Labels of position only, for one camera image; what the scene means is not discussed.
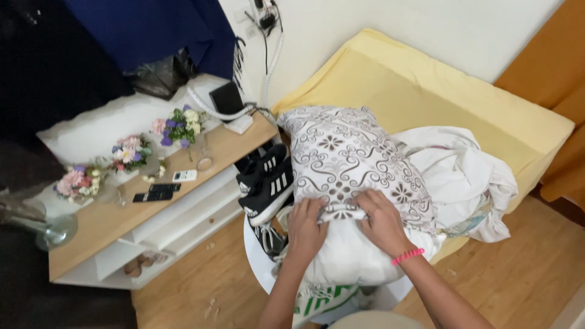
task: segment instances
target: remote control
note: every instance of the remote control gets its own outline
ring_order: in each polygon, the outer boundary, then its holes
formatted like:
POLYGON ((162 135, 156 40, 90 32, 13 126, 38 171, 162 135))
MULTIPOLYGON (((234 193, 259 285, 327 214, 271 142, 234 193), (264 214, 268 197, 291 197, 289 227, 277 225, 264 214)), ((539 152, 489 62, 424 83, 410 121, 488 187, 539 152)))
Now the remote control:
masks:
POLYGON ((171 191, 157 191, 148 193, 136 193, 132 202, 149 202, 149 201, 164 201, 171 200, 173 192, 171 191))
POLYGON ((183 170, 181 172, 175 172, 173 175, 173 183, 195 180, 196 178, 197 170, 183 170))
POLYGON ((149 192, 171 191, 176 192, 181 189, 181 184, 152 184, 148 189, 149 192))

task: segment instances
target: blue cloth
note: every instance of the blue cloth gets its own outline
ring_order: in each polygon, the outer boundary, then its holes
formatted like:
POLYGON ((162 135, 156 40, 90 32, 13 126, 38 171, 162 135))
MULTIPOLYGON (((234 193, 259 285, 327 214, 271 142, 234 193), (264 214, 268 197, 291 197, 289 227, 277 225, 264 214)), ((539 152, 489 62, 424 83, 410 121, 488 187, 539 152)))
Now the blue cloth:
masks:
POLYGON ((217 0, 65 0, 120 70, 187 46, 197 69, 231 80, 235 35, 217 0))

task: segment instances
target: orange curtain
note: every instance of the orange curtain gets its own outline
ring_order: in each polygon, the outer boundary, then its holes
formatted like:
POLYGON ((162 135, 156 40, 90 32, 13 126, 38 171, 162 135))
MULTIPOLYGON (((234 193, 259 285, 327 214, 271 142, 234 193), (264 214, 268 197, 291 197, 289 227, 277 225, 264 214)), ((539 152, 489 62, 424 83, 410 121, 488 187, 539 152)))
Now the orange curtain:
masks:
POLYGON ((575 122, 541 196, 569 197, 585 210, 585 1, 565 0, 494 85, 575 122))

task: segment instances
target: pink bracelet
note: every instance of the pink bracelet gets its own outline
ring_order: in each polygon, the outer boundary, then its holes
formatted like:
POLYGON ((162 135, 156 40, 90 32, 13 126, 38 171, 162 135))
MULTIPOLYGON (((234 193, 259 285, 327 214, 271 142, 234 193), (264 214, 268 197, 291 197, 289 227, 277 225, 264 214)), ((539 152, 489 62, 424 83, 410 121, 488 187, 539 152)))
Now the pink bracelet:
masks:
POLYGON ((411 258, 414 256, 422 255, 424 252, 425 252, 425 250, 422 248, 407 251, 404 254, 394 258, 392 260, 392 265, 396 266, 396 265, 398 265, 398 263, 402 262, 404 259, 408 259, 408 258, 411 258))

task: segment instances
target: yellow mattress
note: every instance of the yellow mattress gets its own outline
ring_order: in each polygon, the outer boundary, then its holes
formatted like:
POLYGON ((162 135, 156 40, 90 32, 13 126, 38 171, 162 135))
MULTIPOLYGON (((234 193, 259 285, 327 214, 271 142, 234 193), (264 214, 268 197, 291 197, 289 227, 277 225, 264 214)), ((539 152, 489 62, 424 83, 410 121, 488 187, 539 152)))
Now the yellow mattress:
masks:
MULTIPOLYGON (((471 130, 485 152, 514 172, 519 196, 508 213, 534 188, 574 128, 572 121, 552 111, 371 29, 346 42, 271 110, 280 115, 303 105, 365 105, 388 133, 435 125, 471 130)), ((468 240, 447 239, 431 263, 468 240)))

